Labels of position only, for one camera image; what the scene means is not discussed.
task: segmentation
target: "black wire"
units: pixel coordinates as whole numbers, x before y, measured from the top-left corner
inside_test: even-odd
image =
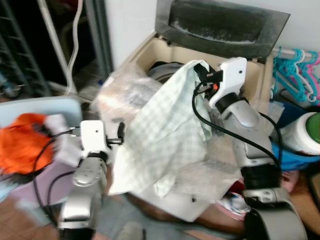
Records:
[[[68,171],[68,172],[65,172],[63,174],[60,174],[59,176],[57,176],[51,183],[50,183],[50,186],[49,186],[49,190],[48,190],[48,194],[47,194],[47,199],[46,199],[46,205],[48,207],[48,211],[50,212],[50,214],[52,216],[54,216],[54,212],[52,210],[52,207],[51,207],[51,192],[52,192],[52,188],[54,187],[54,184],[56,183],[56,181],[58,181],[60,178],[63,178],[65,176],[68,176],[68,175],[71,175],[73,174],[75,171]]]
[[[199,112],[198,112],[198,110],[197,110],[197,108],[196,108],[196,101],[195,101],[195,100],[196,100],[196,96],[197,96],[197,94],[198,94],[198,91],[199,91],[201,85],[202,85],[202,83],[199,83],[199,84],[196,86],[196,88],[195,88],[195,90],[194,90],[194,92],[193,92],[193,96],[192,96],[192,109],[193,109],[194,114],[197,116],[197,118],[198,118],[199,120],[201,120],[202,122],[204,122],[205,124],[209,125],[210,127],[215,128],[215,129],[217,129],[217,130],[219,130],[219,131],[221,131],[221,132],[223,132],[223,133],[225,133],[225,134],[230,135],[231,137],[234,137],[234,138],[236,138],[236,139],[239,139],[240,141],[243,141],[243,142],[245,142],[245,143],[247,143],[247,144],[249,144],[249,145],[251,145],[251,146],[253,146],[253,147],[257,148],[257,149],[259,149],[260,151],[262,151],[262,152],[264,152],[265,154],[267,154],[270,158],[272,158],[272,159],[274,160],[275,164],[277,164],[278,167],[280,167],[280,166],[279,166],[279,161],[278,161],[278,159],[275,157],[275,155],[273,155],[270,151],[268,151],[268,150],[265,149],[264,147],[256,144],[255,142],[253,142],[253,141],[251,141],[251,140],[249,140],[249,139],[247,139],[247,138],[245,138],[245,137],[243,137],[243,136],[240,136],[240,135],[238,135],[238,134],[236,134],[236,133],[234,133],[234,132],[232,132],[232,131],[229,131],[229,130],[223,128],[223,127],[220,127],[220,126],[218,126],[218,125],[216,125],[216,124],[214,124],[214,123],[206,120],[205,118],[203,118],[203,117],[199,114]]]
[[[280,131],[280,128],[278,127],[277,123],[273,121],[269,116],[265,115],[262,112],[259,112],[259,114],[267,119],[273,126],[276,131],[276,134],[278,135],[278,141],[279,141],[279,155],[278,155],[278,165],[281,169],[281,162],[282,162],[282,154],[283,154],[283,149],[284,149],[284,144],[283,144],[283,139],[282,139],[282,134]]]
[[[43,211],[43,213],[48,216],[48,218],[50,219],[50,221],[52,222],[52,224],[57,227],[57,222],[55,220],[55,217],[45,208],[42,200],[41,200],[41,197],[40,197],[40,194],[39,194],[39,188],[38,188],[38,184],[37,184],[37,179],[36,179],[36,168],[37,168],[37,163],[39,161],[39,159],[41,158],[42,154],[44,154],[45,150],[49,147],[50,144],[52,144],[57,137],[59,137],[60,135],[63,135],[63,134],[71,134],[72,133],[72,130],[69,130],[69,131],[63,131],[63,132],[60,132],[56,135],[54,135],[45,145],[44,147],[42,148],[41,152],[36,156],[35,158],[35,161],[34,161],[34,164],[33,164],[33,169],[32,169],[32,177],[33,177],[33,188],[34,188],[34,193],[35,193],[35,196],[36,196],[36,199],[39,203],[39,206],[41,208],[41,210]]]

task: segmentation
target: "clothes hanger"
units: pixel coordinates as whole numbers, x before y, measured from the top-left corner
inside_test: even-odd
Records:
[[[307,100],[313,105],[318,105],[320,103],[320,86],[313,74],[313,66],[320,63],[320,56],[316,51],[309,51],[308,53],[312,54],[311,60],[298,63],[297,66],[300,69],[302,77],[308,81],[308,84],[312,88],[312,91],[307,93]]]
[[[282,59],[279,55],[273,60],[273,77],[275,78],[276,84],[279,81],[288,92],[294,97],[298,102],[305,102],[307,96],[305,94],[305,88],[302,83],[302,79],[297,75],[299,68],[296,63],[300,63],[305,58],[305,52],[302,50],[295,50],[295,56],[293,59]]]

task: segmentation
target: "orange towel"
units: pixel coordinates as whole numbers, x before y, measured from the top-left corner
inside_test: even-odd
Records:
[[[45,115],[25,113],[13,124],[0,129],[0,169],[5,174],[29,174],[33,170],[37,155],[50,138],[33,129],[33,124],[43,125]],[[53,150],[49,146],[39,159],[36,171],[52,161]]]

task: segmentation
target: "washing machine lid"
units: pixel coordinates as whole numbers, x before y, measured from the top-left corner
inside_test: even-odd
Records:
[[[155,30],[170,42],[221,57],[267,57],[290,14],[222,0],[158,0]]]

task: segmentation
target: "checkered cloth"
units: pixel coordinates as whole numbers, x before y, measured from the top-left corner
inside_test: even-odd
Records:
[[[164,197],[183,166],[202,161],[211,128],[195,116],[192,96],[200,80],[193,60],[181,67],[152,97],[131,122],[124,144],[117,151],[110,194],[141,192],[154,185]],[[199,113],[208,121],[204,94],[196,97]]]

